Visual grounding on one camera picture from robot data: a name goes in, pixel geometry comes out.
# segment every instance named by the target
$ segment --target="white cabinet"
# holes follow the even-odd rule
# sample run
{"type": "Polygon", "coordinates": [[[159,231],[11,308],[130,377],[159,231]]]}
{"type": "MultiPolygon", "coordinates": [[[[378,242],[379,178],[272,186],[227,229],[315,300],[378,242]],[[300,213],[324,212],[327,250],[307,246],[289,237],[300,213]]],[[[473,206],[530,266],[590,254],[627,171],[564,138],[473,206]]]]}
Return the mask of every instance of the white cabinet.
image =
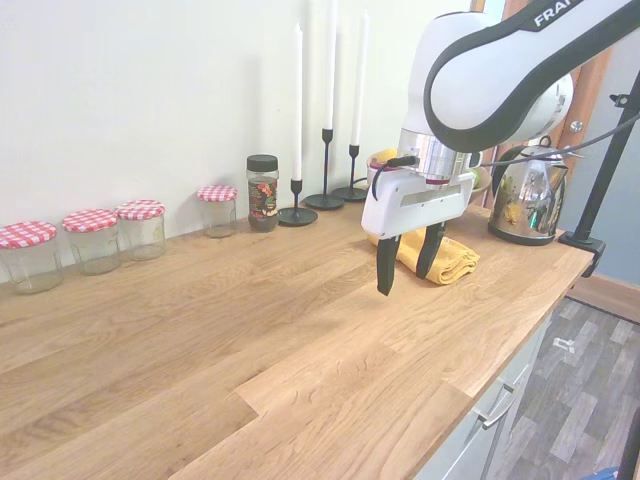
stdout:
{"type": "Polygon", "coordinates": [[[493,478],[548,323],[518,351],[416,480],[493,478]]]}

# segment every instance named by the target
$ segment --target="floor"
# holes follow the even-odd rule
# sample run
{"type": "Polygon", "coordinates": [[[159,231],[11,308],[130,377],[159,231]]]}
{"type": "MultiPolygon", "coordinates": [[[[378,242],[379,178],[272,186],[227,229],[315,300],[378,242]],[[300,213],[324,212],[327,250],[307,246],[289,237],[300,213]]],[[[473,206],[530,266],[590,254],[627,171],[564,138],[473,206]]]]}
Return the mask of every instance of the floor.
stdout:
{"type": "Polygon", "coordinates": [[[640,326],[563,300],[496,480],[578,480],[617,466],[638,407],[640,326]],[[557,338],[573,341],[564,344],[572,351],[554,346],[557,338]]]}

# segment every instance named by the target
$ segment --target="empty glass jar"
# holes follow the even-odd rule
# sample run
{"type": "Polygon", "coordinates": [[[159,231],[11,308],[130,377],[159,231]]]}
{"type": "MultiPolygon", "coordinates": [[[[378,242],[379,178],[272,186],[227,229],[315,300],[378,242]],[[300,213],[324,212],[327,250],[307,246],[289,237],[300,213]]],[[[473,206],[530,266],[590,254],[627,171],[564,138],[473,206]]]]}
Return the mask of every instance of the empty glass jar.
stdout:
{"type": "Polygon", "coordinates": [[[48,222],[0,228],[0,259],[16,293],[43,292],[62,282],[55,236],[56,227],[48,222]]]}
{"type": "Polygon", "coordinates": [[[134,200],[116,208],[132,260],[151,260],[166,252],[164,212],[164,205],[156,200],[134,200]]]}
{"type": "Polygon", "coordinates": [[[224,238],[236,231],[238,190],[226,185],[210,185],[197,192],[205,235],[224,238]]]}
{"type": "Polygon", "coordinates": [[[117,223],[115,212],[103,208],[81,210],[62,221],[84,275],[100,275],[120,266],[117,223]]]}

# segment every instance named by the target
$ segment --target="white candle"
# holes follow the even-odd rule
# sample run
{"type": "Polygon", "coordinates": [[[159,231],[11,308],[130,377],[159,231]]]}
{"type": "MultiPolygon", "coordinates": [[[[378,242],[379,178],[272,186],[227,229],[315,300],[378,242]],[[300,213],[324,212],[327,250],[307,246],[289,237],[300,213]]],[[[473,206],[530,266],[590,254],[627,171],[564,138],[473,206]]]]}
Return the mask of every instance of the white candle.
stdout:
{"type": "Polygon", "coordinates": [[[300,24],[293,30],[295,49],[295,118],[293,132],[293,169],[291,180],[302,180],[302,43],[303,33],[300,24]]]}
{"type": "Polygon", "coordinates": [[[338,35],[338,1],[329,0],[327,31],[327,105],[324,128],[333,130],[333,95],[336,77],[336,37],[338,35]]]}
{"type": "Polygon", "coordinates": [[[358,54],[358,71],[356,79],[356,94],[353,104],[353,124],[351,128],[351,145],[360,145],[360,130],[362,127],[362,102],[364,101],[364,78],[367,72],[367,51],[369,50],[369,12],[362,16],[360,38],[360,52],[358,54]]]}

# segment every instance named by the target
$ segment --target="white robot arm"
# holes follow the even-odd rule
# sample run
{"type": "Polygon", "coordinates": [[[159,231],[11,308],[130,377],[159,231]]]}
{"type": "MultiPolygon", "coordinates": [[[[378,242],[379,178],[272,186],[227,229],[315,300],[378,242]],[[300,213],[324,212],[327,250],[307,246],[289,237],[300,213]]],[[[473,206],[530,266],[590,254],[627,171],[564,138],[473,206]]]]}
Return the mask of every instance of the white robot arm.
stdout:
{"type": "Polygon", "coordinates": [[[469,202],[470,154],[551,131],[571,104],[568,73],[639,27],[640,0],[537,0],[495,25],[475,12],[428,25],[398,146],[410,166],[378,176],[362,218],[380,239],[380,292],[391,290],[400,236],[430,226],[417,265],[426,276],[445,222],[469,202]],[[490,76],[475,75],[492,63],[490,76]]]}

